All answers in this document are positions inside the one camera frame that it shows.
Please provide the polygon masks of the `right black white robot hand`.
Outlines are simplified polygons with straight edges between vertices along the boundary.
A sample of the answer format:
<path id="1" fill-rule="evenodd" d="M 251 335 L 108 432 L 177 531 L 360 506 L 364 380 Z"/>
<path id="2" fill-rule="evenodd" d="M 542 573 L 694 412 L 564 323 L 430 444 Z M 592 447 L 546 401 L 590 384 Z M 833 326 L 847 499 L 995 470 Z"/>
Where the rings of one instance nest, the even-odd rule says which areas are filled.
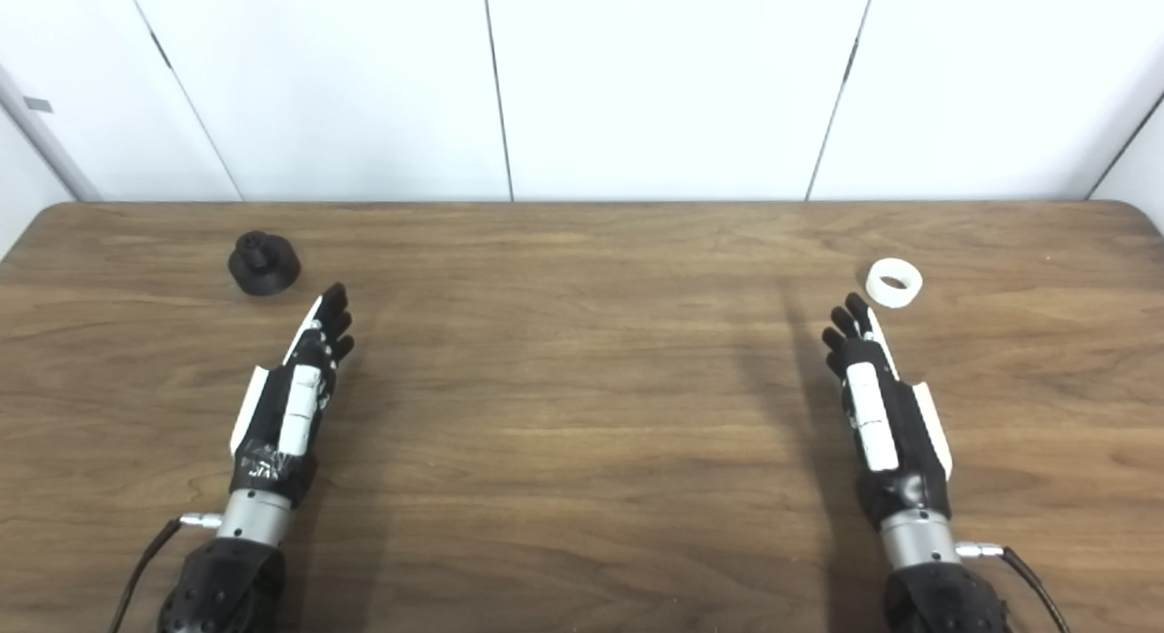
<path id="1" fill-rule="evenodd" d="M 906 510 L 953 514 L 952 460 L 931 397 L 897 375 L 888 340 L 865 298 L 849 293 L 822 332 L 826 367 L 840 383 L 842 412 L 856 438 L 856 496 L 873 528 Z"/>

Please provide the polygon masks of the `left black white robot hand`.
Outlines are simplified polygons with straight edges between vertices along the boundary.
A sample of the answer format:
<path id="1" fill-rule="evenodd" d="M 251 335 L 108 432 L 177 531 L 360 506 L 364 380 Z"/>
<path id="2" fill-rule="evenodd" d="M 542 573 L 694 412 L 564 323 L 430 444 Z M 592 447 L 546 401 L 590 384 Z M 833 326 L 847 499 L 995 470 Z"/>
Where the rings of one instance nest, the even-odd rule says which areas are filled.
<path id="1" fill-rule="evenodd" d="M 315 483 L 315 439 L 336 393 L 338 368 L 355 346 L 345 284 L 308 308 L 278 367 L 255 367 L 230 434 L 237 489 L 283 497 L 299 508 Z"/>

